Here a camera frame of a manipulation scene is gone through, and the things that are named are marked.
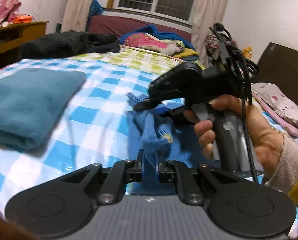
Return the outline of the beige yellow sleeve forearm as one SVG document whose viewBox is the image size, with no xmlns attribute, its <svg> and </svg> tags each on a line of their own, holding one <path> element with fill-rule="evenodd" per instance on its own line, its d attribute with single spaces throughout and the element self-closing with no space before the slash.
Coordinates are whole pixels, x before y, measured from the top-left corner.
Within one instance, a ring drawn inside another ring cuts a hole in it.
<svg viewBox="0 0 298 240">
<path fill-rule="evenodd" d="M 284 145 L 278 165 L 270 178 L 264 178 L 266 187 L 286 194 L 298 207 L 298 144 L 284 136 Z"/>
</svg>

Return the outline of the right hand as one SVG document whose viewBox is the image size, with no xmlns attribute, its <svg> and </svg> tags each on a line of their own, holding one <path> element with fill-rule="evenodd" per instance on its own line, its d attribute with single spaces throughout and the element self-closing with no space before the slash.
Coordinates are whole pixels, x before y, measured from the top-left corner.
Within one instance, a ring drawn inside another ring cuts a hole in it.
<svg viewBox="0 0 298 240">
<path fill-rule="evenodd" d="M 267 178 L 273 175 L 278 165 L 284 145 L 284 137 L 274 130 L 254 105 L 231 95 L 222 95 L 209 102 L 218 111 L 233 111 L 241 116 L 243 135 L 246 143 L 252 143 L 257 161 L 261 164 Z M 185 110 L 184 117 L 194 124 L 195 135 L 202 155 L 208 159 L 214 157 L 212 146 L 216 139 L 210 120 L 199 120 L 193 111 Z"/>
</svg>

